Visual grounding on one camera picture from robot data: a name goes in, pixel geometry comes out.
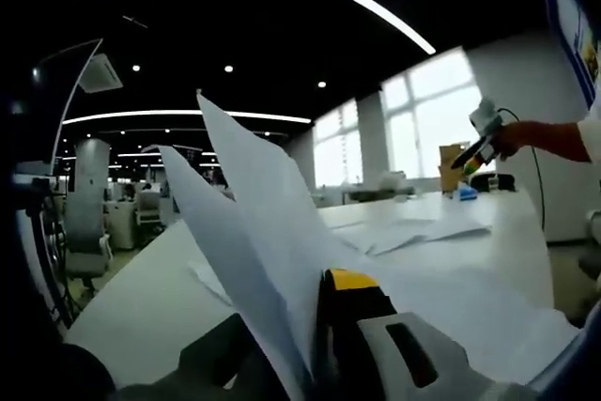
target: desk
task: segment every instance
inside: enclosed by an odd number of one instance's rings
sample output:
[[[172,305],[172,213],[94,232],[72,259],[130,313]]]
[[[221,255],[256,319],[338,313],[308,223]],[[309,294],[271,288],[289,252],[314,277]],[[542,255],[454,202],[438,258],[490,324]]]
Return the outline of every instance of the desk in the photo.
[[[421,243],[380,258],[444,272],[491,271],[538,306],[552,307],[547,246],[525,191],[492,193],[458,202],[428,193],[405,203],[392,200],[324,208],[330,227],[359,221],[436,219],[465,211],[493,226],[487,236]],[[116,275],[88,304],[67,342],[88,349],[117,387],[154,382],[177,367],[179,352],[233,313],[200,286],[188,263],[206,262],[188,227],[173,224]]]

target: gray office chair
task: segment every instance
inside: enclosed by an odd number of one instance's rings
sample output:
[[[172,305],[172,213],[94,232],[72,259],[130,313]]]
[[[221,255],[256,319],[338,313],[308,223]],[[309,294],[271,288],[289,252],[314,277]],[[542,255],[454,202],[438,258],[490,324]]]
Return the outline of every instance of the gray office chair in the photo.
[[[65,211],[65,272],[69,278],[82,279],[91,294],[96,291],[92,279],[104,275],[113,258],[109,237],[104,234],[101,200],[70,193]]]
[[[136,194],[136,223],[142,224],[160,224],[161,211],[159,210],[161,194],[144,190]]]

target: white table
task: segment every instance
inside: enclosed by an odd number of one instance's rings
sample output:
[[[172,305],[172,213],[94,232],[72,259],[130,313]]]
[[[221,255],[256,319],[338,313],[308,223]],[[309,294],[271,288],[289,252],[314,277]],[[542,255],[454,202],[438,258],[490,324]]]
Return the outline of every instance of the white table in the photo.
[[[547,246],[529,196],[481,195],[459,202],[428,193],[405,203],[379,201],[320,213],[330,227],[393,219],[437,219],[465,212],[492,233],[415,244],[383,255],[398,265],[445,272],[476,268],[499,275],[537,306],[552,307]],[[206,262],[188,227],[169,227],[89,303],[67,341],[97,356],[117,387],[149,383],[177,367],[179,352],[233,313],[194,278],[189,262]]]

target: ceiling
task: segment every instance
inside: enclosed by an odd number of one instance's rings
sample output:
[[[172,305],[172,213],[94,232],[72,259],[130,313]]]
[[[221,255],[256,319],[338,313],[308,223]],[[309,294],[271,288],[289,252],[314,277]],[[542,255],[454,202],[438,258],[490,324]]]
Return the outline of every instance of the ceiling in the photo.
[[[546,26],[543,0],[374,1],[413,27],[437,53]],[[31,8],[20,6],[15,18],[12,25],[20,33],[10,43],[16,56],[8,82],[23,96],[42,57],[103,38],[99,52],[108,55],[124,86],[97,94],[78,88],[67,118],[197,109],[194,93],[202,88],[225,110],[316,119],[428,57],[351,0],[35,0]],[[140,70],[133,71],[133,65]],[[225,72],[226,65],[234,70]],[[320,81],[327,86],[319,88]],[[240,122],[264,137],[270,132],[266,138],[279,144],[310,127],[265,119]],[[118,153],[155,143],[212,150],[201,116],[102,119],[66,125],[62,133],[58,155],[72,155],[73,145],[88,133],[111,144],[115,161]]]

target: human hand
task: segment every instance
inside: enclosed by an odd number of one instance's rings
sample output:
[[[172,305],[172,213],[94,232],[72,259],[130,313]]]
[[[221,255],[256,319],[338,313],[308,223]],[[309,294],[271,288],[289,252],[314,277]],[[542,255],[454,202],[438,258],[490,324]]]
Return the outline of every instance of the human hand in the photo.
[[[512,122],[503,126],[492,139],[492,146],[499,152],[502,162],[516,154],[524,146],[522,140],[523,128],[523,123]]]

